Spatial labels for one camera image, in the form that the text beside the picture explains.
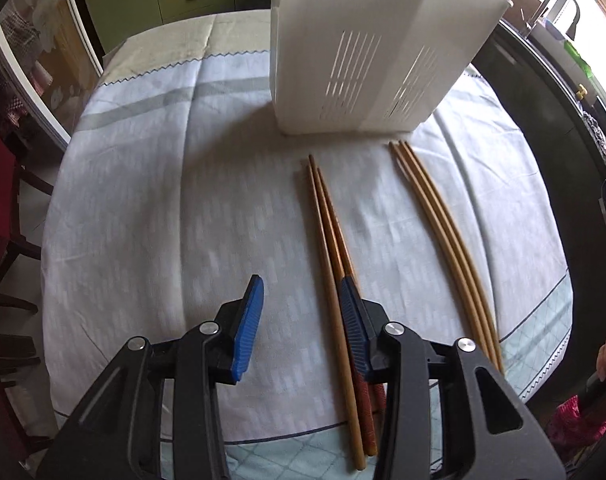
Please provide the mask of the pink sleeve right forearm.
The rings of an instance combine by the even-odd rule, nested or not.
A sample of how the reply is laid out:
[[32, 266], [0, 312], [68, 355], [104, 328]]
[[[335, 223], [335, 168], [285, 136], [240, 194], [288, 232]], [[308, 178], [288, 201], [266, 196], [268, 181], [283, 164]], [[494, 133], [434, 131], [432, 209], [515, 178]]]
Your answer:
[[545, 434], [558, 453], [587, 448], [606, 433], [606, 413], [583, 413], [578, 396], [559, 405], [545, 428]]

